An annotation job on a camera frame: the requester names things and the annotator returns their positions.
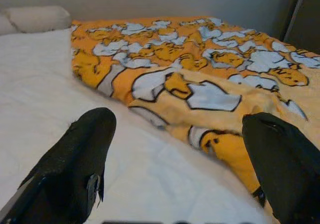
mattress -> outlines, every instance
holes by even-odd
[[[271,222],[223,163],[76,80],[69,29],[0,36],[0,47],[0,207],[71,122],[108,107],[117,128],[106,160],[105,198],[86,223]]]

bed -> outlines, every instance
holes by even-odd
[[[86,223],[271,223],[221,161],[77,80],[70,36],[69,29],[0,36],[0,207],[71,122],[108,107],[117,129],[106,161],[105,198]]]

gray wall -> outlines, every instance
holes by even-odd
[[[74,19],[215,16],[279,37],[294,0],[0,0],[0,8],[60,5]]]

cartoon print blanket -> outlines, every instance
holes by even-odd
[[[315,53],[213,17],[75,20],[71,29],[80,80],[224,160],[251,193],[260,185],[241,137],[244,115],[272,113],[319,147]]]

white bed sheet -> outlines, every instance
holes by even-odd
[[[84,86],[70,63],[68,29],[0,36],[0,208],[72,121],[108,107],[117,128],[106,161],[105,198],[86,223],[271,222],[222,163]]]

